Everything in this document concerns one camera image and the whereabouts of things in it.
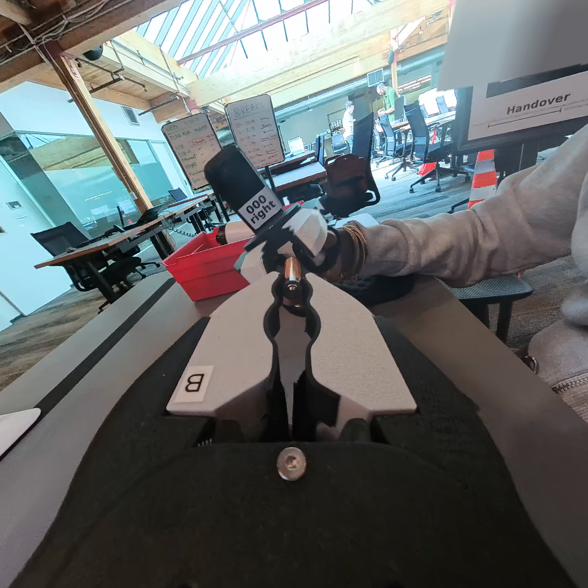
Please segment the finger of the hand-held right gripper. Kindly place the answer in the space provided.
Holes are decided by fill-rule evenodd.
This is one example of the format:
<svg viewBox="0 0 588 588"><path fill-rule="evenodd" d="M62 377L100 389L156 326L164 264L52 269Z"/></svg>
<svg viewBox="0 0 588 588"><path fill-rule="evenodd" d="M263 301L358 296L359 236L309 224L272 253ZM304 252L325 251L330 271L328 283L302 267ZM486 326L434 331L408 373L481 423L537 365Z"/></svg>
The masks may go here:
<svg viewBox="0 0 588 588"><path fill-rule="evenodd" d="M255 283L268 273L262 254L242 254L235 262L234 269L247 283Z"/></svg>
<svg viewBox="0 0 588 588"><path fill-rule="evenodd" d="M286 251L314 259L325 246L328 227L320 211L301 208L286 222L286 233Z"/></svg>

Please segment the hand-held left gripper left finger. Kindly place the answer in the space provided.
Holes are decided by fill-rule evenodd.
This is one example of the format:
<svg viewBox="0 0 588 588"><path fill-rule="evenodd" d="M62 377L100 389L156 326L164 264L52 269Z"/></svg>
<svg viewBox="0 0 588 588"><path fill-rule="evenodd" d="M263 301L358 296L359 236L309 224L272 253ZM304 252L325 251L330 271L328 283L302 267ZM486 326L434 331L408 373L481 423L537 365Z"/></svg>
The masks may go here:
<svg viewBox="0 0 588 588"><path fill-rule="evenodd" d="M277 371L277 292L271 272L212 312L166 406L172 415L233 420L242 432L262 432Z"/></svg>

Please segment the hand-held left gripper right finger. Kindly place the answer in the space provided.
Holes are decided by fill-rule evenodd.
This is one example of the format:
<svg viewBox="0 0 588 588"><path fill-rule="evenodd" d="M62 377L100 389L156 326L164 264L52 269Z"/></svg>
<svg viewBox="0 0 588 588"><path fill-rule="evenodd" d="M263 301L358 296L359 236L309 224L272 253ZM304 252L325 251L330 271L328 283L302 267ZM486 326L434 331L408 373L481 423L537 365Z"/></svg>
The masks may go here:
<svg viewBox="0 0 588 588"><path fill-rule="evenodd" d="M304 278L305 409L337 433L353 419L411 415L417 404L372 312L321 277Z"/></svg>

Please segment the copper black battery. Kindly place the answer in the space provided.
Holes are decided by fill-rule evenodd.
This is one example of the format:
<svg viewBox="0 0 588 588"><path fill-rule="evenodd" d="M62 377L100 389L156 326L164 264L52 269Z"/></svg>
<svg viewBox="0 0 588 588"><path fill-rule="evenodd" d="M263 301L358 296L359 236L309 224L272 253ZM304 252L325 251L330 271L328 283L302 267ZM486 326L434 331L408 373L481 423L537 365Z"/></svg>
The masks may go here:
<svg viewBox="0 0 588 588"><path fill-rule="evenodd" d="M283 305L300 310L303 304L302 268L299 260L288 257L284 263Z"/></svg>

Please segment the red plastic bin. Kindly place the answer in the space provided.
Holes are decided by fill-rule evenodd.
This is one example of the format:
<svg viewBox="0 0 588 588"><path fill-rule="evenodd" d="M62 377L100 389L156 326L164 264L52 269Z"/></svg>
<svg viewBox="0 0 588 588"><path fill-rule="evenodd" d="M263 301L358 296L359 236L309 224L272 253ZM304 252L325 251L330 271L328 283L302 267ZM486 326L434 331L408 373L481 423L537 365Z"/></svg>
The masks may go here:
<svg viewBox="0 0 588 588"><path fill-rule="evenodd" d="M229 245L216 241L217 228L201 232L163 260L163 265L192 301L234 293L249 283L234 269L250 240Z"/></svg>

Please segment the person's right forearm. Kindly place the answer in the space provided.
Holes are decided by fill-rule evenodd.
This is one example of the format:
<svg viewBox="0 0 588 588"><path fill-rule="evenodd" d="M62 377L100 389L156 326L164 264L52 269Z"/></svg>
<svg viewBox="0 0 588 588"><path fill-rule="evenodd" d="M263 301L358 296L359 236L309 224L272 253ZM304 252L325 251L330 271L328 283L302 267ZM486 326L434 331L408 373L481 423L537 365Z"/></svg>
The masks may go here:
<svg viewBox="0 0 588 588"><path fill-rule="evenodd" d="M587 127L471 209L362 231L361 275L418 273L461 288L572 255L587 276Z"/></svg>

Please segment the person's right hand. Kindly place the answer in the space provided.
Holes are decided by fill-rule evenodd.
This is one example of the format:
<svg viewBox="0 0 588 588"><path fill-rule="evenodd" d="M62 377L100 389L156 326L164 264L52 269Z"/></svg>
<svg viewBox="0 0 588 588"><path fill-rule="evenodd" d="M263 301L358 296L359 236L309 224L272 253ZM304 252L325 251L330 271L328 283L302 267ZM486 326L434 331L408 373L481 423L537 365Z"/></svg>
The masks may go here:
<svg viewBox="0 0 588 588"><path fill-rule="evenodd" d="M355 267L355 253L353 238L345 228L329 230L321 251L324 259L319 264L323 270L318 275L331 283L347 279Z"/></svg>

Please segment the white bottle black cap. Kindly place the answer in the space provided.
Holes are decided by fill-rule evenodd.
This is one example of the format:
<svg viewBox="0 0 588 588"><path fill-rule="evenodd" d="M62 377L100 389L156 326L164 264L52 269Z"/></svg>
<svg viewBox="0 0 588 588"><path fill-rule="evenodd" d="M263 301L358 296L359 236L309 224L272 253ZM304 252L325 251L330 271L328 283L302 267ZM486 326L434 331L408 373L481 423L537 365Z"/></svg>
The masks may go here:
<svg viewBox="0 0 588 588"><path fill-rule="evenodd" d="M241 240L250 240L253 236L253 230L244 221L230 221L218 227L216 241L224 246Z"/></svg>

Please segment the handwritten whiteboard on stand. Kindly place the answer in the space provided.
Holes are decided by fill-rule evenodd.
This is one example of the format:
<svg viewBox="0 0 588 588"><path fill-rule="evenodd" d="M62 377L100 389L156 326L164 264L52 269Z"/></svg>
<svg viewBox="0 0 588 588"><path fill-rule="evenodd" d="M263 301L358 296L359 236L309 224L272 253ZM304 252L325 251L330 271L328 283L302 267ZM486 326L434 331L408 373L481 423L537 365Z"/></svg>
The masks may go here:
<svg viewBox="0 0 588 588"><path fill-rule="evenodd" d="M285 153L270 95L231 102L225 105L224 113L236 146L257 170L265 171L270 188L277 194L270 166L283 163Z"/></svg>
<svg viewBox="0 0 588 588"><path fill-rule="evenodd" d="M207 113L201 112L167 122L161 131L184 172L191 191L207 196L221 223L229 220L223 201L205 178L203 168L221 151L221 144Z"/></svg>

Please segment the brown chair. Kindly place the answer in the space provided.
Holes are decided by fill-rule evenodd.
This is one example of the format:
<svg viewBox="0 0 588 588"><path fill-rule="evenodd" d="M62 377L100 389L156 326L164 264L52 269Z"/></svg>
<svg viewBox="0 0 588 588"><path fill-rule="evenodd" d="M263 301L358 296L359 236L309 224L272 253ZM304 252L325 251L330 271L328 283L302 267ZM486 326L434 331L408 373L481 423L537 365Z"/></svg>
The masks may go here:
<svg viewBox="0 0 588 588"><path fill-rule="evenodd" d="M380 202L369 157L354 154L332 156L325 160L324 167L328 190L320 202L325 212L341 219Z"/></svg>

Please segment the black office chair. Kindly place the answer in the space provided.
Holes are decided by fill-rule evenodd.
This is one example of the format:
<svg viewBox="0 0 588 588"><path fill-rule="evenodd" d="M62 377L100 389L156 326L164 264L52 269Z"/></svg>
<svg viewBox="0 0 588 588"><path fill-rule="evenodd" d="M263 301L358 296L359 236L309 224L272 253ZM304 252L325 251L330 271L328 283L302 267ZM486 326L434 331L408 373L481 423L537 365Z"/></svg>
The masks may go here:
<svg viewBox="0 0 588 588"><path fill-rule="evenodd" d="M163 227L155 222L135 224L126 229L116 225L100 237L84 239L83 234L67 222L31 234L52 256L35 268L63 268L76 290L99 290L105 299L102 310L133 287L130 274L144 277L139 269L145 269L147 263L139 258L139 245L154 239L162 230Z"/></svg>
<svg viewBox="0 0 588 588"><path fill-rule="evenodd" d="M415 186L425 183L433 178L436 181L436 192L441 191L440 180L444 176L457 177L463 175L465 181L471 181L472 172L459 165L456 148L452 140L452 127L455 115L451 118L442 118L433 123L427 123L420 109L413 108L407 112L407 119L413 137L412 155L416 163L422 165L432 164L433 168L428 173L419 177L409 186L409 192L415 191Z"/></svg>

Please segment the orange traffic cone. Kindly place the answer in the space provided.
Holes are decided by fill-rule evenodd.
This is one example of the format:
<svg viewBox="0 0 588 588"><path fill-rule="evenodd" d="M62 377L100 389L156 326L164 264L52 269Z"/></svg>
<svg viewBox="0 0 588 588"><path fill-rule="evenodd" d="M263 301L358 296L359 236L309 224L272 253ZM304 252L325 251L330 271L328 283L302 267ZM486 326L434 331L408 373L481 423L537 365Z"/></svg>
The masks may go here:
<svg viewBox="0 0 588 588"><path fill-rule="evenodd" d="M480 151L477 154L472 187L467 209L496 195L497 173L495 167L495 150Z"/></svg>

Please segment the person's grey hooded jacket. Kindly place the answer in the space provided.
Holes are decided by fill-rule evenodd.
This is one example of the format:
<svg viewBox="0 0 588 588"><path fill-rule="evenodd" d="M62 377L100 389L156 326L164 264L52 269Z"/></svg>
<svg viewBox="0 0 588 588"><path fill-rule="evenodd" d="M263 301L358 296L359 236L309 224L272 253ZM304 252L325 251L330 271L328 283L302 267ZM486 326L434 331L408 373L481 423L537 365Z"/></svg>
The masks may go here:
<svg viewBox="0 0 588 588"><path fill-rule="evenodd" d="M587 283L562 304L563 319L533 336L528 353L537 375L587 422Z"/></svg>

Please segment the white rounded board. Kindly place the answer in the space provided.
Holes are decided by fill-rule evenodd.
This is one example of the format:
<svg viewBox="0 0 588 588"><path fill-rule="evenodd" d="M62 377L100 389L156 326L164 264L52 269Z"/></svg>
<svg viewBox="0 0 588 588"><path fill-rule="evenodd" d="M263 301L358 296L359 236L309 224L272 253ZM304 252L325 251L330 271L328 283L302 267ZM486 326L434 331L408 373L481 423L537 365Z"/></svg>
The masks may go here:
<svg viewBox="0 0 588 588"><path fill-rule="evenodd" d="M31 408L1 415L1 457L16 445L40 418L40 408Z"/></svg>

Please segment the framed marker sign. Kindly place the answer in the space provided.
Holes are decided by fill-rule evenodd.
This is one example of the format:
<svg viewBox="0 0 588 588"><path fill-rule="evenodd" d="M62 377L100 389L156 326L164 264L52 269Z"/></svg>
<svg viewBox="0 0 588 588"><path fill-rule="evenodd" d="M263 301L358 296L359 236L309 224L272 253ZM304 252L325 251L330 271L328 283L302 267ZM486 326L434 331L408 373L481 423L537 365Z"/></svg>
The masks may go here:
<svg viewBox="0 0 588 588"><path fill-rule="evenodd" d="M459 154L571 135L587 124L587 64L456 90Z"/></svg>

